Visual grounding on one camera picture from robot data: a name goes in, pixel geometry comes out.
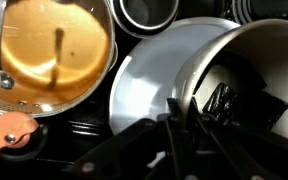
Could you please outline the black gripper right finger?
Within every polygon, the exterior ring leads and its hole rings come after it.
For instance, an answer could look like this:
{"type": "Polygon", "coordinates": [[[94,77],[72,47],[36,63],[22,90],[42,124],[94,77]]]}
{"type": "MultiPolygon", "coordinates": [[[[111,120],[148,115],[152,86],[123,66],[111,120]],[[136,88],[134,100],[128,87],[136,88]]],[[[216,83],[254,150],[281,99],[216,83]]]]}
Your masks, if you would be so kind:
{"type": "Polygon", "coordinates": [[[288,180],[288,138],[232,122],[221,124],[198,111],[195,99],[190,115],[208,134],[240,180],[288,180]]]}

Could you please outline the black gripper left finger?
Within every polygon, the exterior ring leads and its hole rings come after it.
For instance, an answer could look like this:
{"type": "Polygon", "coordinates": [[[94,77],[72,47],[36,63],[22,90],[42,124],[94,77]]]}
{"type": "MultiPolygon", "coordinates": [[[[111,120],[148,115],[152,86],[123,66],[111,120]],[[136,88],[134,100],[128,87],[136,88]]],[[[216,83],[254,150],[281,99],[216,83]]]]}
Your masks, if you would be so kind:
{"type": "Polygon", "coordinates": [[[143,118],[75,161],[79,180],[184,180],[191,173],[191,142],[179,103],[167,100],[169,112],[143,118]]]}

